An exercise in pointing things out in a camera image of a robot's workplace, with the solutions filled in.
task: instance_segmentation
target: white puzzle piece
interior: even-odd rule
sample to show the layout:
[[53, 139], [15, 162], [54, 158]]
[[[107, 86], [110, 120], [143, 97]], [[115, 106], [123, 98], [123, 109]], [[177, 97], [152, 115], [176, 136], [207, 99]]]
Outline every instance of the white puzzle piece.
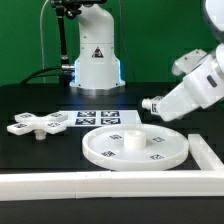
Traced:
[[7, 127], [7, 130], [16, 135], [23, 135], [34, 130], [37, 140], [46, 138], [46, 133], [56, 134], [66, 130], [66, 126], [59, 123], [68, 118], [67, 114], [60, 112], [37, 117], [34, 114], [22, 113], [15, 115], [15, 120], [20, 122]]

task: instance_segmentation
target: black tabletop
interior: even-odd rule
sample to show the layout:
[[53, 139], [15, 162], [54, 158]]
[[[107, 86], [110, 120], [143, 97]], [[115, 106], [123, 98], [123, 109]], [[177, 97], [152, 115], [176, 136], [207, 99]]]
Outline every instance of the black tabletop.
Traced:
[[[200, 134], [224, 161], [224, 108], [219, 104], [197, 110], [169, 123], [141, 108], [143, 98], [165, 95], [175, 83], [129, 83], [124, 92], [111, 96], [82, 96], [57, 84], [0, 87], [0, 173], [74, 172], [103, 170], [82, 154], [82, 138], [93, 128], [67, 128], [36, 141], [34, 133], [15, 136], [6, 127], [14, 115], [38, 116], [60, 110], [138, 110], [142, 123], [174, 129], [186, 137]], [[175, 169], [199, 169], [191, 156]], [[120, 198], [0, 202], [4, 223], [211, 223], [222, 221], [224, 199]]]

